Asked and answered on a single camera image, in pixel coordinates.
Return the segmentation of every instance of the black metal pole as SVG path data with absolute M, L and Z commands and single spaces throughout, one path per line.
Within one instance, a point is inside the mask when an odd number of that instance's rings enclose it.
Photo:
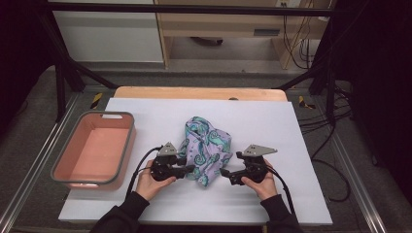
M 332 17 L 347 15 L 349 11 L 313 8 L 270 8 L 238 6 L 200 6 L 200 5 L 153 5 L 153 4 L 96 4 L 96 3 L 59 3 L 49 2 L 37 5 L 43 10 L 64 12 L 112 12 L 112 13 L 173 13 L 173 14 L 221 14 L 255 16 L 295 16 L 295 17 Z

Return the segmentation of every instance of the blue paisley fabric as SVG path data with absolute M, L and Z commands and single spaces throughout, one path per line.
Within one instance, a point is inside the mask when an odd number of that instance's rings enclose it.
M 179 157 L 185 157 L 187 165 L 195 165 L 190 180 L 208 186 L 220 173 L 230 157 L 231 136 L 212 126 L 205 118 L 194 116 L 185 125 L 186 138 L 179 147 Z

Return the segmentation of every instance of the metal frame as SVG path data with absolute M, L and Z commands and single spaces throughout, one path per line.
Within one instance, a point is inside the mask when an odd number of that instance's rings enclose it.
M 66 126 L 68 119 L 72 115 L 79 96 L 79 92 L 74 92 L 72 94 L 67 104 L 67 113 L 62 117 L 61 122 L 57 122 L 54 124 L 54 127 L 51 130 L 48 139 L 45 141 L 45 143 L 42 146 L 42 149 L 37 154 L 36 159 L 31 165 L 30 170 L 27 172 L 27 175 L 22 181 L 15 196 L 9 203 L 3 215 L 1 215 L 0 232 L 7 233 L 12 229 L 13 224 L 15 223 L 15 220 L 18 216 L 18 213 L 20 212 L 25 201 L 27 200 L 27 197 L 29 196 L 31 189 L 33 188 L 35 182 L 37 181 L 43 170 L 43 167 L 48 161 L 48 158 L 51 155 L 52 150 L 54 149 L 54 146 L 57 143 L 57 140 L 59 139 L 64 127 Z
M 314 97 L 316 105 L 319 107 L 321 112 L 325 112 L 326 108 L 320 97 Z M 360 205 L 360 209 L 363 213 L 363 216 L 369 226 L 369 229 L 373 233 L 385 233 L 387 232 L 386 227 L 379 216 L 378 211 L 375 208 L 372 200 L 370 199 L 369 193 L 366 190 L 366 187 L 361 180 L 360 175 L 357 172 L 357 169 L 354 166 L 351 158 L 349 157 L 348 152 L 345 150 L 345 146 L 340 140 L 339 134 L 335 130 L 335 134 L 331 137 L 332 149 L 337 155 L 342 169 L 348 175 L 348 181 L 351 185 L 351 189 L 357 198 L 357 201 Z
M 48 37 L 53 42 L 54 59 L 58 62 L 57 78 L 58 83 L 61 86 L 60 93 L 62 91 L 63 79 L 69 82 L 75 82 L 80 87 L 76 91 L 84 88 L 83 81 L 79 80 L 79 77 L 67 75 L 68 73 L 75 73 L 80 71 L 88 76 L 93 77 L 100 83 L 107 85 L 108 87 L 116 87 L 115 84 L 106 83 L 106 81 L 84 68 L 76 61 L 74 61 L 68 52 L 65 52 L 64 44 L 56 37 L 55 31 L 50 26 L 50 22 L 42 17 L 43 13 L 50 11 L 72 11 L 72 12 L 114 12 L 114 13 L 174 13 L 174 14 L 220 14 L 220 15 L 255 15 L 255 16 L 296 16 L 296 17 L 333 17 L 341 14 L 350 14 L 347 11 L 334 11 L 324 9 L 289 9 L 289 8 L 257 8 L 257 7 L 230 7 L 230 6 L 187 6 L 187 5 L 146 5 L 146 4 L 88 4 L 88 3 L 44 3 L 40 5 L 28 5 L 26 6 L 31 10 L 37 12 L 38 20 L 42 23 L 43 28 L 48 33 Z M 51 131 L 49 138 L 45 141 L 41 151 L 38 153 L 36 160 L 31 166 L 29 172 L 18 188 L 15 196 L 13 197 L 8 208 L 0 218 L 0 231 L 9 232 L 12 228 L 19 211 L 24 205 L 31 189 L 37 181 L 46 161 L 48 160 L 52 150 L 58 140 L 64 126 L 67 123 L 68 118 L 73 113 L 74 106 L 76 105 L 79 93 L 72 96 L 67 104 L 67 113 L 59 112 L 61 120 L 58 119 Z M 64 99 L 60 99 L 59 108 L 64 107 Z M 386 232 L 385 226 L 379 217 L 370 197 L 364 188 L 364 185 L 352 163 L 347 152 L 339 139 L 338 135 L 332 138 L 332 142 L 336 153 L 343 164 L 345 171 L 349 174 L 349 181 L 354 193 L 360 203 L 360 208 L 363 211 L 365 219 L 372 232 Z

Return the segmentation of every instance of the white board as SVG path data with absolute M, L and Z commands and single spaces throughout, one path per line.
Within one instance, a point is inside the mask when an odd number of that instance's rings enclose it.
M 228 132 L 233 152 L 243 151 L 250 144 L 278 150 L 264 157 L 288 185 L 299 223 L 332 224 L 291 103 L 112 98 L 106 110 L 130 112 L 135 117 L 137 136 L 124 183 L 116 191 L 71 190 L 60 220 L 96 221 L 114 205 L 120 205 L 143 155 L 167 142 L 177 148 L 185 138 L 185 123 L 197 116 Z M 155 158 L 155 152 L 148 159 L 151 158 Z M 226 169 L 242 170 L 242 162 L 234 154 Z M 282 184 L 276 180 L 276 186 L 289 207 Z M 194 181 L 177 180 L 151 201 L 139 221 L 251 225 L 264 224 L 268 216 L 251 189 L 231 185 L 229 179 L 219 177 L 207 188 Z

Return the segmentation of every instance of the gray carpet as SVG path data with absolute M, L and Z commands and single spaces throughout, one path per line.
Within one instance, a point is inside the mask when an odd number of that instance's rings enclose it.
M 263 88 L 272 87 L 284 82 L 282 79 L 273 79 L 273 77 L 265 75 L 189 73 L 157 74 L 157 76 L 155 73 L 151 73 L 147 74 L 146 77 L 124 77 L 117 79 L 117 81 L 120 84 L 128 85 L 254 86 Z M 103 99 L 99 103 L 98 109 L 103 110 L 105 108 L 108 99 L 113 93 L 113 90 L 107 90 L 103 94 Z M 79 104 L 75 108 L 67 129 L 63 132 L 62 138 L 67 138 L 71 128 L 70 125 L 74 125 L 76 118 L 82 112 L 89 109 L 94 94 L 94 91 L 85 91 L 81 94 Z M 293 102 L 298 118 L 314 117 L 320 114 L 319 110 L 300 108 L 297 102 L 297 94 L 290 92 L 288 93 L 288 98 Z M 0 180 L 2 188 L 0 192 L 0 210 L 5 210 L 7 207 L 18 185 L 52 130 L 55 113 L 54 77 L 52 73 L 46 73 L 27 98 L 27 107 L 23 108 L 22 112 L 16 116 L 11 127 L 1 139 Z M 389 232 L 411 232 L 412 221 L 410 219 L 412 219 L 412 209 L 410 205 L 397 189 L 388 171 L 384 168 L 374 167 L 371 164 L 369 151 L 364 145 L 363 138 L 356 125 L 350 119 L 345 118 L 339 121 L 337 126 L 336 133 L 341 135 L 346 149 L 353 156 L 352 159 L 356 163 L 360 176 Z M 304 136 L 309 153 L 313 153 L 316 150 L 325 140 L 327 134 L 328 131 L 326 129 L 320 129 Z M 42 232 L 39 229 L 82 230 L 91 227 L 90 224 L 72 224 L 61 222 L 57 219 L 64 203 L 62 199 L 68 192 L 68 189 L 52 181 L 50 170 L 58 156 L 63 141 L 60 140 L 56 145 L 17 217 L 15 223 L 16 230 L 19 227 L 38 227 L 34 228 L 35 231 L 31 232 Z M 339 168 L 339 162 L 331 152 L 329 144 L 321 150 L 317 157 Z M 324 195 L 330 198 L 341 198 L 344 196 L 345 184 L 335 172 L 322 164 L 314 164 L 314 168 Z M 351 195 L 348 201 L 342 203 L 328 202 L 327 207 L 331 213 L 333 225 L 317 228 L 305 227 L 305 231 L 368 232 L 367 223 L 353 195 Z
M 282 71 L 276 55 L 271 53 L 272 45 L 268 40 L 227 39 L 217 47 L 201 40 L 177 38 L 171 54 L 171 66 L 168 70 L 135 69 L 135 64 L 125 64 L 119 69 L 108 68 L 107 64 L 94 66 L 97 73 L 120 85 L 138 86 L 211 86 L 211 87 L 257 87 L 270 88 L 279 86 L 301 74 L 302 70 L 291 68 Z M 85 79 L 88 85 L 98 83 Z M 288 91 L 288 99 L 293 102 L 299 119 L 315 117 L 319 109 L 300 108 L 298 96 L 307 94 L 309 81 L 300 83 L 296 90 Z M 71 127 L 78 116 L 89 110 L 95 90 L 87 87 L 80 94 L 61 139 L 68 137 Z M 98 109 L 104 110 L 114 91 L 106 89 Z M 67 98 L 71 91 L 67 89 Z M 35 160 L 42 145 L 47 140 L 56 117 L 56 93 L 54 73 L 46 72 L 38 81 L 27 98 L 21 112 L 16 115 L 10 127 L 0 138 L 0 212 L 3 212 L 28 169 Z M 385 168 L 375 167 L 371 163 L 371 154 L 365 146 L 364 138 L 357 125 L 349 118 L 340 120 L 335 130 L 345 149 L 355 162 L 375 207 L 389 232 L 412 232 L 412 208 L 402 196 L 391 175 Z M 308 151 L 312 154 L 323 143 L 328 130 L 322 128 L 304 135 Z M 43 172 L 35 183 L 31 194 L 22 207 L 15 222 L 15 232 L 85 232 L 91 224 L 72 224 L 59 221 L 58 215 L 64 204 L 63 198 L 68 189 L 52 181 L 50 171 L 59 155 L 65 140 L 59 140 L 46 162 Z M 332 152 L 330 143 L 320 151 L 317 158 L 340 168 L 339 160 Z M 323 164 L 314 163 L 324 195 L 329 198 L 342 198 L 346 187 L 336 172 Z M 345 202 L 327 202 L 333 225 L 324 227 L 305 227 L 305 232 L 369 232 L 368 225 L 359 204 L 352 194 Z M 179 232 L 182 227 L 173 230 Z M 144 232 L 167 232 L 164 228 L 142 229 Z M 194 227 L 190 232 L 245 232 L 239 228 Z M 259 228 L 248 228 L 248 232 L 260 232 Z

